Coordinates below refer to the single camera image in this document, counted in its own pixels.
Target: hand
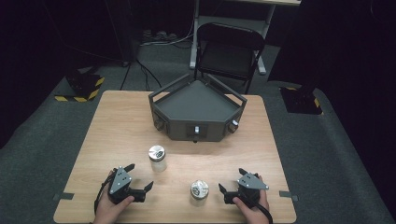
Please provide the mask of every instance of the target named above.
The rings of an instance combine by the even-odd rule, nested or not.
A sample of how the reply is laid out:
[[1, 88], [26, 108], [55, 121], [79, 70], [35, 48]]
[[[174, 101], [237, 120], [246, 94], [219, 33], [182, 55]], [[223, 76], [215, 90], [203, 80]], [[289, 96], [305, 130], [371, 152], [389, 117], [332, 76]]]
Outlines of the hand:
[[108, 184], [103, 188], [98, 207], [96, 209], [96, 217], [93, 224], [113, 224], [117, 221], [120, 213], [134, 201], [134, 196], [129, 196], [119, 204], [114, 204], [108, 198]]
[[[236, 206], [239, 208], [239, 210], [241, 210], [242, 214], [247, 219], [248, 224], [256, 224], [256, 223], [257, 224], [268, 224], [269, 223], [268, 218], [257, 207], [252, 207], [250, 209], [244, 204], [244, 202], [242, 202], [237, 197], [233, 198], [233, 202], [236, 204]], [[263, 189], [260, 190], [259, 204], [261, 204], [264, 208], [266, 208], [268, 211], [270, 211], [270, 205], [267, 202], [267, 193]]]

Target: gray carpet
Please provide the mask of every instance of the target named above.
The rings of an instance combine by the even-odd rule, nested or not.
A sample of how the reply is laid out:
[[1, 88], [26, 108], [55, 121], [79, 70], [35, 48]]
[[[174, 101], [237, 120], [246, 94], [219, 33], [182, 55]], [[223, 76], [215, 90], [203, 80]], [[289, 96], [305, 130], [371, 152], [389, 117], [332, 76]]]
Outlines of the gray carpet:
[[[268, 73], [277, 53], [272, 46], [263, 53]], [[189, 49], [147, 46], [138, 59], [163, 85], [192, 74]], [[1, 224], [53, 223], [54, 195], [63, 192], [101, 95], [118, 90], [126, 71], [114, 63], [100, 67], [96, 74], [106, 79], [92, 102], [63, 103], [49, 95], [0, 150]], [[293, 85], [267, 77], [256, 74], [249, 93], [264, 100], [290, 191], [299, 198], [296, 223], [394, 223], [326, 96], [315, 91], [323, 115], [289, 114], [278, 86]], [[242, 92], [240, 82], [222, 80]], [[159, 89], [152, 77], [148, 84]], [[146, 90], [137, 63], [123, 89]]]

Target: gray box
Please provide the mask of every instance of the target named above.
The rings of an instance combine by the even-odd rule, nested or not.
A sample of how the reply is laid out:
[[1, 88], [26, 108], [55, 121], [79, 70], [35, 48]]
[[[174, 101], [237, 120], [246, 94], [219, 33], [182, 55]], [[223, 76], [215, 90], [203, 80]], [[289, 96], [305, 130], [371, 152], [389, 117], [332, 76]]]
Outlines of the gray box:
[[[169, 89], [165, 96], [154, 97]], [[219, 89], [230, 92], [233, 99]], [[218, 142], [234, 133], [247, 99], [219, 80], [194, 80], [185, 75], [148, 96], [154, 126], [172, 140]]]

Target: person's right hand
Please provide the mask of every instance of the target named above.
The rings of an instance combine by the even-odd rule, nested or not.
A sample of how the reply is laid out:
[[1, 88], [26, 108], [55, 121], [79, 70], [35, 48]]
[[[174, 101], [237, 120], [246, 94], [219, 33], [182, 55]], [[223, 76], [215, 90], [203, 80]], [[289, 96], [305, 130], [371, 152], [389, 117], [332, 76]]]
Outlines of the person's right hand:
[[[268, 218], [265, 216], [265, 214], [262, 211], [260, 211], [259, 208], [257, 207], [252, 207], [251, 209], [248, 208], [244, 204], [244, 202], [242, 202], [238, 197], [234, 197], [233, 202], [236, 204], [239, 210], [241, 210], [242, 214], [247, 219], [248, 224], [269, 224]], [[267, 202], [267, 193], [263, 189], [260, 190], [259, 204], [261, 204], [265, 209], [270, 211], [270, 205]]]

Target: person's left hand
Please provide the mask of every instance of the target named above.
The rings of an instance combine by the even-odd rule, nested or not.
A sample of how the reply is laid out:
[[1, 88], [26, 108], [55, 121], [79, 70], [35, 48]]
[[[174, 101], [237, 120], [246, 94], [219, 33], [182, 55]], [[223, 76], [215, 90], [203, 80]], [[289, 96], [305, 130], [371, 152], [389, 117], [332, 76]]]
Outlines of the person's left hand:
[[113, 224], [117, 221], [120, 213], [134, 201], [134, 196], [129, 196], [119, 204], [114, 204], [108, 198], [108, 184], [103, 188], [98, 207], [96, 209], [96, 217], [93, 224]]

